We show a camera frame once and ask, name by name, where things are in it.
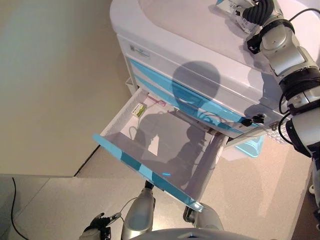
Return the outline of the robot left black hand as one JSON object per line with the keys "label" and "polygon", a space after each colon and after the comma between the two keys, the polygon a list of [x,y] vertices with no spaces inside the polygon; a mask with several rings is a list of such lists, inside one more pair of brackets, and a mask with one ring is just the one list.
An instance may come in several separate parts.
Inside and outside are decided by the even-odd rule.
{"label": "robot left black hand", "polygon": [[107,226],[115,222],[116,220],[120,219],[122,217],[122,214],[120,212],[117,212],[111,216],[104,217],[105,213],[102,212],[98,214],[90,223],[89,226],[87,226],[84,230],[84,232],[89,230],[98,230],[101,233],[107,232]]}

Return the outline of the robot right black hand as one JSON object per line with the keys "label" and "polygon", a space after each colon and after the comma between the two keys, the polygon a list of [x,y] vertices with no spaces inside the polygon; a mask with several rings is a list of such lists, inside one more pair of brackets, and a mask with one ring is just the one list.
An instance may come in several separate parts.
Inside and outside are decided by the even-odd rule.
{"label": "robot right black hand", "polygon": [[241,17],[252,24],[263,26],[271,16],[274,8],[275,5],[272,0],[258,0],[254,6],[245,8]]}

